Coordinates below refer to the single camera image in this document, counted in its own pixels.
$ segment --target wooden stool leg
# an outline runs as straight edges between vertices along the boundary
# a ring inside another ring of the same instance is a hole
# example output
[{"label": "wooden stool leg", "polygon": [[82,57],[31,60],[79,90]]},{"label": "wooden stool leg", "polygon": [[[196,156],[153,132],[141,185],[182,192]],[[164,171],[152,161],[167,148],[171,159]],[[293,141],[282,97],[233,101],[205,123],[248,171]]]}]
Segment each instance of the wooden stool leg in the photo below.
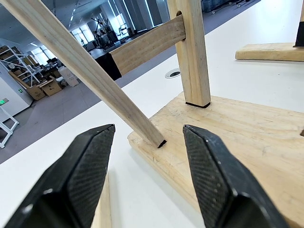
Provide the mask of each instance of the wooden stool leg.
[{"label": "wooden stool leg", "polygon": [[183,15],[186,39],[176,44],[186,103],[205,107],[211,101],[200,0],[168,0],[171,19]]},{"label": "wooden stool leg", "polygon": [[142,138],[156,147],[165,142],[157,128],[40,0],[0,3]]}]

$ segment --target metal shelf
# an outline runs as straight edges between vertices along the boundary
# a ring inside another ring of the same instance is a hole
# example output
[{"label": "metal shelf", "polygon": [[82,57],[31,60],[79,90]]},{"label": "metal shelf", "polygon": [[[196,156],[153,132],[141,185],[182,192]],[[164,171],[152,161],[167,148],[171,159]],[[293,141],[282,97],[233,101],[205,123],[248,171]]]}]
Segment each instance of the metal shelf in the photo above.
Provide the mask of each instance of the metal shelf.
[{"label": "metal shelf", "polygon": [[[25,68],[26,72],[22,73],[21,75],[18,75],[17,77],[20,77],[20,76],[22,76],[22,75],[24,75],[26,73],[30,73],[29,76],[27,76],[25,78],[22,78],[21,80],[25,80],[25,79],[28,79],[30,77],[30,81],[31,81],[30,82],[30,87],[33,86],[33,81],[37,81],[38,83],[40,83],[40,81],[35,76],[35,74],[37,74],[38,72],[32,73],[30,71],[30,69],[28,68],[27,64],[25,64],[23,62],[23,58],[25,58],[27,56],[24,55],[24,54],[17,54],[17,53],[15,53],[15,51],[12,48],[10,48],[10,47],[8,47],[8,48],[9,48],[8,50],[5,50],[5,51],[3,51],[3,52],[0,53],[0,55],[1,55],[1,54],[4,54],[4,53],[8,52],[8,51],[12,52],[12,56],[7,57],[6,59],[0,59],[0,63],[6,68],[6,70],[10,71],[10,69],[8,68],[8,66],[6,66],[5,64],[13,64],[13,65],[15,65],[17,67]],[[13,58],[17,59],[19,61],[19,64],[15,64],[15,63],[12,63],[12,62],[9,61],[9,60],[12,60]]]}]

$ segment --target wooden stool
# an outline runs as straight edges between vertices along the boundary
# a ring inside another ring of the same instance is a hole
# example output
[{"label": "wooden stool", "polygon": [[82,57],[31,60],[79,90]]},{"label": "wooden stool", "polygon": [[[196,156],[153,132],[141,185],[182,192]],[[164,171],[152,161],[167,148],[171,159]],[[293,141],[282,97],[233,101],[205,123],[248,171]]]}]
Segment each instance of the wooden stool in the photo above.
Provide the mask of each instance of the wooden stool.
[{"label": "wooden stool", "polygon": [[124,75],[176,44],[184,93],[151,120],[41,1],[0,3],[133,128],[130,144],[197,210],[184,124],[220,136],[289,224],[304,227],[304,114],[210,96],[200,0],[168,0],[171,21],[111,52]]}]

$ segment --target wooden base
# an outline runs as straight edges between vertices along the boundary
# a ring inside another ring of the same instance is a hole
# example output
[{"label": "wooden base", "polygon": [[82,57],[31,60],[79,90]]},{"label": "wooden base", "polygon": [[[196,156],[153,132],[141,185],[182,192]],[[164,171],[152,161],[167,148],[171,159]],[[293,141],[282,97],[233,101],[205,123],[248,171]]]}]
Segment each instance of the wooden base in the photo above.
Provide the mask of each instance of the wooden base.
[{"label": "wooden base", "polygon": [[110,204],[110,186],[109,174],[105,177],[103,191],[95,210],[95,216],[91,228],[111,228],[111,204]]},{"label": "wooden base", "polygon": [[236,59],[304,61],[304,48],[294,43],[248,44],[236,52]]},{"label": "wooden base", "polygon": [[182,133],[184,124],[220,136],[290,224],[296,222],[304,227],[304,137],[300,136],[303,113],[220,97],[212,97],[211,105],[202,109],[185,104],[182,93],[151,121],[167,143],[156,149],[133,132],[128,136],[131,146],[197,210]]}]

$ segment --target white container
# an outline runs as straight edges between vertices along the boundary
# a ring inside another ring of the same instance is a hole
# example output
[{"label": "white container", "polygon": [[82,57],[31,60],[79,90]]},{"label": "white container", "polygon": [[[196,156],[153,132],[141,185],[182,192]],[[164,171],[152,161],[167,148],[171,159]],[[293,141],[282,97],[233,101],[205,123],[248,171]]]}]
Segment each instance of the white container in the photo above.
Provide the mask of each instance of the white container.
[{"label": "white container", "polygon": [[58,72],[65,79],[69,86],[76,86],[79,84],[77,77],[65,66],[58,69]]}]

